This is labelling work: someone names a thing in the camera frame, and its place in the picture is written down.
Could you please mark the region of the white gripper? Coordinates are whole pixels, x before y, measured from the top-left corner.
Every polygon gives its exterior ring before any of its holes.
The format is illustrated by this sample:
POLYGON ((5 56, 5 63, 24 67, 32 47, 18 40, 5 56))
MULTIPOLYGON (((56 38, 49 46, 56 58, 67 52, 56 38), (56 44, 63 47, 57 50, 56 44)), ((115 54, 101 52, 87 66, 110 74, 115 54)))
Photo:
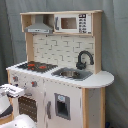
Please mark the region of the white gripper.
POLYGON ((25 94, 24 90, 11 84, 0 86, 0 118, 10 115, 13 112, 13 107, 9 98, 21 97, 25 94))

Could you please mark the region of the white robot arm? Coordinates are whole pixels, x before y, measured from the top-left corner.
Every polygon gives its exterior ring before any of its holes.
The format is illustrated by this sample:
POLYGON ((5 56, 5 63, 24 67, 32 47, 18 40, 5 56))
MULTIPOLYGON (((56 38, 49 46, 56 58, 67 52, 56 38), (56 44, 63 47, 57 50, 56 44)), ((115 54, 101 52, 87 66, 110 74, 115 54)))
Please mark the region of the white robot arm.
MULTIPOLYGON (((24 90, 11 84, 0 86, 0 118, 10 115, 13 107, 9 98, 18 98, 25 94, 24 90)), ((37 128, 35 122, 26 114, 15 117, 12 121, 0 125, 0 128, 37 128)))

